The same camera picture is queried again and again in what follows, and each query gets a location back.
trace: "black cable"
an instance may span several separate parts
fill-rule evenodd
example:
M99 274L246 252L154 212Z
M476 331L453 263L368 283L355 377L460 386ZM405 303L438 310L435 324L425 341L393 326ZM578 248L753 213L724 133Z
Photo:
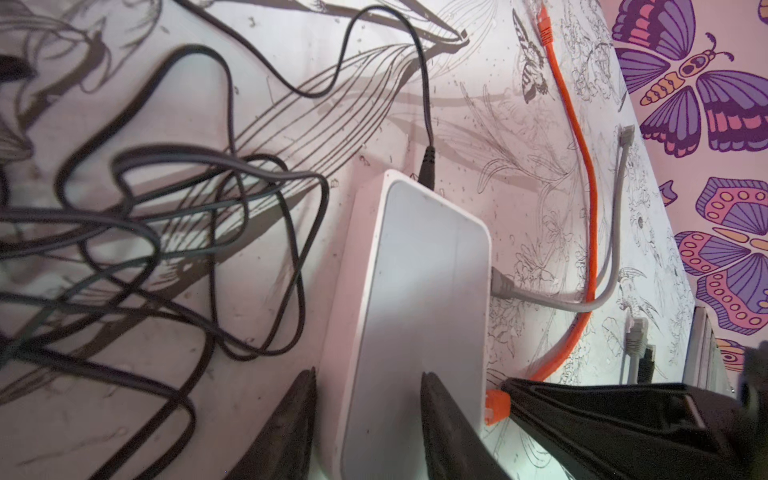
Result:
M177 0L177 3L244 45L292 92L305 98L319 98L330 93L333 89L343 67L344 53L353 24L358 18L371 15L370 12L373 10L380 10L394 15L411 34L419 56L419 64L422 70L425 128L429 137L429 146L425 154L424 164L422 164L422 174L420 175L422 178L420 178L420 182L433 188L435 149L433 146L432 120L429 110L429 78L426 61L419 36L408 20L398 11L390 7L374 5L358 12L350 20L346 29L339 55L339 63L336 65L336 71L330 84L321 91L305 92L289 84L268 60L237 32L186 0ZM109 141L123 126L135 117L151 98L155 89L169 70L179 60L188 55L206 55L212 58L222 67L227 76L227 149L225 152L214 151L205 147L177 144L144 145L128 149L116 155L111 163L112 180L121 192L121 200L102 211L78 209L67 198L67 186L72 175L99 147ZM92 270L92 274L70 285L69 288L59 293L54 299L20 293L0 292L0 302L17 303L40 308L16 334L15 338L8 338L0 334L0 368L9 359L17 359L70 375L83 376L99 382L113 383L125 388L150 393L167 400L163 407L91 476L91 479L110 478L151 437L168 416L181 406L190 415L187 427L176 442L161 457L157 458L139 474L137 478L142 480L153 478L179 455L193 435L196 422L194 405L188 396L207 368L216 345L230 358L246 361L255 359L258 356L276 356L285 353L296 345L302 335L306 322L306 298L301 269L306 262L328 207L328 182L320 174L290 171L282 160L270 154L251 154L245 157L236 157L234 156L237 152L234 139L233 82L226 61L216 51L207 46L184 45L170 53L120 114L88 141L83 143L62 163L54 182L55 196L61 204L61 208L13 207L8 179L2 166L0 166L1 222L14 224L15 226L36 223L74 225L73 228L63 231L63 233L56 233L42 238L19 240L10 243L0 242L0 261L26 258L34 255L49 255L56 250L75 246L84 264ZM254 167L251 164L253 162L259 162L260 167ZM207 169L203 173L196 174L185 180L180 180L142 194L135 194L131 189L131 185L125 180L125 175L135 169L161 164L201 164L206 166ZM264 168L269 164L275 164L278 170ZM246 187L245 180L249 177L256 179L256 182ZM301 249L299 249L296 229L293 225L288 203L281 192L281 188L286 182L297 180L314 180L320 187L320 202L317 214ZM203 200L204 204L186 205L183 207L180 205L177 210L161 211L153 214L136 214L134 212L136 207L147 202L158 200L171 194L186 192L188 195L191 189L200 186L204 189L211 186L214 187L213 198L210 198L210 195L205 197ZM232 336L218 324L215 262L217 253L236 243L246 233L250 219L250 202L271 196L277 199L277 205L286 222L293 275L283 294L280 308L275 315L275 320L266 339L262 342L261 347L256 347ZM233 233L227 234L226 241L219 241L216 238L216 228L220 223L221 215L233 208L241 210L242 222L237 225ZM189 250L163 251L161 237L156 231L158 227L153 228L152 225L168 225L174 221L181 221L185 217L195 215L207 215L209 217L207 229L208 245ZM95 237L113 229L124 230L145 239L152 246L152 254L145 257L132 258L117 264L99 263L94 258L89 243ZM209 279L210 319L206 319L199 313L173 300L147 291L142 287L160 262L179 257L205 257ZM122 280L118 276L119 273L126 273L129 270L131 271L132 280ZM100 281L107 281L118 288L118 291L104 304L91 305L90 303L73 301L79 293L86 291L89 286ZM294 288L296 289L298 304L296 332L285 346L271 349L270 346L279 331ZM121 306L129 297L142 299L144 305L139 307ZM45 321L54 312L82 316L66 325L58 326L52 331L35 335L37 329L45 324ZM98 365L82 358L57 353L46 348L46 346L74 335L93 323L98 322L105 315L122 315L126 318L138 318L139 321L148 317L162 318L185 323L202 330L205 335L205 345L196 366L184 384L180 388L175 389L153 379L121 372L111 367Z

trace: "butterfly wallpaper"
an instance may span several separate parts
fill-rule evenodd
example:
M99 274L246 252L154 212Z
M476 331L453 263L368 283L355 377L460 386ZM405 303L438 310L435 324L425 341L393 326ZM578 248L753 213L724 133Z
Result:
M691 287L734 380L743 348L768 339L768 1L601 5Z

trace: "table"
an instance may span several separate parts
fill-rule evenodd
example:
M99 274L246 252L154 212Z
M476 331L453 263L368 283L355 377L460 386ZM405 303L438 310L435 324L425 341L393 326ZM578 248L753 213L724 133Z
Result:
M309 84L322 84L336 62L349 16L367 2L200 3L257 45L293 83L315 78ZM435 190L488 225L493 265L500 271L525 288L578 300L585 279L587 181L538 41L538 7L519 0L391 3L422 30L429 58L438 154ZM70 4L71 10L61 11L46 11L54 7L37 2L26 5L30 13L24 15L60 18L68 25L62 30L67 34L33 52L39 72L35 82L24 88L6 84L0 90L2 120L17 132L13 138L3 133L18 158L7 165L14 201L55 206L52 179L66 152L122 109L169 51L191 42L215 48L229 63L240 151L278 154L291 167L324 173L331 184L328 214L303 271L308 321L302 339L285 355L253 362L232 362L215 354L191 395L197 431L160 476L222 478L296 374L319 362L356 188L387 168L418 172L426 135L415 51L402 30L361 22L353 30L339 88L327 98L306 100L289 93L250 53L173 2ZM22 3L14 0L13 5ZM597 1L548 7L561 69L598 171L602 264L618 131L629 124L637 127L637 120ZM0 22L12 17L0 13ZM95 54L97 39L107 52L101 57ZM78 172L72 189L77 202L100 208L118 198L106 169L109 159L126 147L175 141L222 148L224 79L206 58L184 59L174 67L137 118ZM20 107L15 110L14 104ZM155 168L132 181L139 187L157 185L177 173ZM620 382L626 376L623 332L632 316L650 320L649 343L657 355L654 381L682 378L694 298L639 133L624 189L620 286L594 313L552 382ZM286 193L295 204L301 242L319 195L316 189L300 187L289 187ZM253 208L252 216L262 214L261 227L250 232L253 241L223 255L217 268L222 324L255 343L265 336L290 275L284 226L269 215L269 207ZM167 248L200 241L195 236L199 229L187 222L166 232ZM105 238L103 244L106 257L139 248L119 238ZM53 267L52 262L8 263L0 283L55 295L82 274L81 265L57 261ZM151 290L207 314L207 281L199 264L165 264L149 283ZM0 308L0 316L8 319L6 332L28 315L5 304ZM491 300L490 312L489 386L499 378L526 376L531 362L574 319L571 313L519 301ZM293 335L295 318L292 303L276 345ZM96 362L180 384L196 362L202 334L147 319L119 338L109 335L125 322L108 319L60 348L89 349ZM161 405L144 394L17 362L0 371L0 386L0 469L7 478L86 478ZM185 414L174 413L115 478L133 478L176 439L186 422ZM568 476L510 421L485 429L482 438L512 478ZM321 475L314 465L313 478Z

